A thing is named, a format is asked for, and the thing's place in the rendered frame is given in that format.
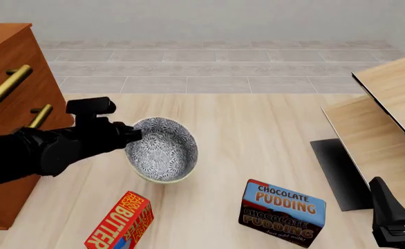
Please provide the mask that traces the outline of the chocolate pudding box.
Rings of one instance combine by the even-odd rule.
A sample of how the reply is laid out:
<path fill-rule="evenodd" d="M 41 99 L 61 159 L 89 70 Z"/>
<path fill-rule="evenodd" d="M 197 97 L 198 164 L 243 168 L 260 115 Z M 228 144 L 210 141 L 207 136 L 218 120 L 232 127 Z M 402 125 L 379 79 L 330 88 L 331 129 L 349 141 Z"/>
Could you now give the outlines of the chocolate pudding box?
<path fill-rule="evenodd" d="M 258 180 L 247 181 L 239 224 L 309 248 L 325 222 L 325 201 Z"/>

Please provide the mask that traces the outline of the wooden cabinet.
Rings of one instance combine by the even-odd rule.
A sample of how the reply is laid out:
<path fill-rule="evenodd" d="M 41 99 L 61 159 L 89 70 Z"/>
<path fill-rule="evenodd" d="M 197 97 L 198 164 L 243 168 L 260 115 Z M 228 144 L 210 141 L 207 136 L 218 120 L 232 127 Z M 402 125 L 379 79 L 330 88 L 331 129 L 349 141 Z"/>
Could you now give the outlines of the wooden cabinet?
<path fill-rule="evenodd" d="M 30 110 L 46 104 L 52 105 L 53 111 L 41 129 L 71 126 L 73 118 L 66 113 L 65 99 L 31 25 L 0 24 L 0 84 L 9 77 L 7 70 L 21 68 L 24 64 L 31 66 L 33 72 L 0 103 L 0 135 L 28 125 L 35 116 Z M 0 185 L 0 230 L 12 226 L 39 179 L 33 175 Z"/>

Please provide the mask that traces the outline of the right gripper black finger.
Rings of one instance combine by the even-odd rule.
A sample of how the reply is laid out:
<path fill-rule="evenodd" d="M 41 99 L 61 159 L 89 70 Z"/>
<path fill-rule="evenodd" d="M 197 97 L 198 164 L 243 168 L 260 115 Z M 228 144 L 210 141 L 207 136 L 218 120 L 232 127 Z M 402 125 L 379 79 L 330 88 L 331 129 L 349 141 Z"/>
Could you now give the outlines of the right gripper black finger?
<path fill-rule="evenodd" d="M 369 186 L 373 201 L 373 229 L 405 226 L 405 208 L 393 196 L 384 180 L 376 176 Z"/>

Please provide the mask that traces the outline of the pale wood board black edge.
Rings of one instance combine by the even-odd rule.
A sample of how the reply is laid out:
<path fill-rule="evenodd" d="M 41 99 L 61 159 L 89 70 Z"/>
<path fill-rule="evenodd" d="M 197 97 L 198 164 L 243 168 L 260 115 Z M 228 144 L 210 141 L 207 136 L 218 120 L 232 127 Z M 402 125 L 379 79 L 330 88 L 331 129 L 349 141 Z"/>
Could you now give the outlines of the pale wood board black edge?
<path fill-rule="evenodd" d="M 405 133 L 405 57 L 352 77 Z"/>

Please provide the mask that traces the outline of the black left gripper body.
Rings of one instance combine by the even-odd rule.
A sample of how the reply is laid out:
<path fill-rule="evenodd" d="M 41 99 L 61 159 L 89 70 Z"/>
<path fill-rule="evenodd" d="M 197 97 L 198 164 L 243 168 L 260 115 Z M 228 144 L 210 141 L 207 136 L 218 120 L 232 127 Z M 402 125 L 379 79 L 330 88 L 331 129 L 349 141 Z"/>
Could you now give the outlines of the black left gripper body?
<path fill-rule="evenodd" d="M 126 125 L 123 122 L 109 122 L 108 118 L 91 121 L 91 155 L 109 153 L 126 146 Z"/>

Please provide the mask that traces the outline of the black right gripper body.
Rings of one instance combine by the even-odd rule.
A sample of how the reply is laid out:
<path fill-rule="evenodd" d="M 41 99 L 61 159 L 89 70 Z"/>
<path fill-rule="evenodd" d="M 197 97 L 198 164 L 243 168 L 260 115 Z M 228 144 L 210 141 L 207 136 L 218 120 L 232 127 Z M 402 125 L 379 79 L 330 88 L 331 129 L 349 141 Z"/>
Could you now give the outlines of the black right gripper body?
<path fill-rule="evenodd" d="M 383 225 L 374 221 L 373 236 L 380 248 L 405 248 L 405 221 Z"/>

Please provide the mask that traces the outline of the red butter box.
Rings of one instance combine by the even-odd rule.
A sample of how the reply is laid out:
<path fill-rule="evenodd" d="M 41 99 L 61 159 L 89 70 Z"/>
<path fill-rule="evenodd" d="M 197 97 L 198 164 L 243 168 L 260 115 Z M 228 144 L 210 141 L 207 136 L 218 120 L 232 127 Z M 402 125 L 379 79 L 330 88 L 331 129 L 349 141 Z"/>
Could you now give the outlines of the red butter box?
<path fill-rule="evenodd" d="M 87 249 L 134 249 L 154 220 L 148 199 L 128 191 L 84 242 Z"/>

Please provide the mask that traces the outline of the patterned black and white bowl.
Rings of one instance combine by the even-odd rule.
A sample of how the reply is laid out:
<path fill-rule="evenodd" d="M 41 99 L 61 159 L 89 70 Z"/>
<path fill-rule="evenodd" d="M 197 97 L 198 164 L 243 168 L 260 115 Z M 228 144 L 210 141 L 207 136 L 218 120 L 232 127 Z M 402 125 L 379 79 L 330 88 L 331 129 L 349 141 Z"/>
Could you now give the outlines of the patterned black and white bowl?
<path fill-rule="evenodd" d="M 172 184 L 196 167 L 198 146 L 185 126 L 167 118 L 146 118 L 134 124 L 142 139 L 125 147 L 132 168 L 144 180 Z"/>

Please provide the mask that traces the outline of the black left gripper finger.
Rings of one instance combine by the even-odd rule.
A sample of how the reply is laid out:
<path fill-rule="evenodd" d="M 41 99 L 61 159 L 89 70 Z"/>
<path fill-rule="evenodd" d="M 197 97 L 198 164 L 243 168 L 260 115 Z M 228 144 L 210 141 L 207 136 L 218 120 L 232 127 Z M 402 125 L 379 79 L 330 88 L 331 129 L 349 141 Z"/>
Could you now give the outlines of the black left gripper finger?
<path fill-rule="evenodd" d="M 142 130 L 131 126 L 122 126 L 122 137 L 124 142 L 135 142 L 142 139 Z"/>

